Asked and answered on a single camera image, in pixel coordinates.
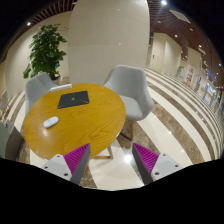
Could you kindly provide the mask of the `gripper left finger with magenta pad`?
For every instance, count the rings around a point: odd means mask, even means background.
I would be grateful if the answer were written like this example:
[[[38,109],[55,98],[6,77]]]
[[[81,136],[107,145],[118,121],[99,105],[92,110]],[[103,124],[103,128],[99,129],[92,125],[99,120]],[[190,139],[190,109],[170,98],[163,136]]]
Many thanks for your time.
[[[86,144],[66,155],[56,154],[42,166],[42,169],[79,185],[90,154],[90,144]]]

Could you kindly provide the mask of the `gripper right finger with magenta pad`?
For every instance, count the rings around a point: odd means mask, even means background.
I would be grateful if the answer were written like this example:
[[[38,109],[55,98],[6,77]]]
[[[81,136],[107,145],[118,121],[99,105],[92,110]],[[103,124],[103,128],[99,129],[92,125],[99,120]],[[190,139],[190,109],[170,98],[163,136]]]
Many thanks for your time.
[[[132,154],[145,185],[182,169],[168,154],[157,154],[137,143],[132,144]]]

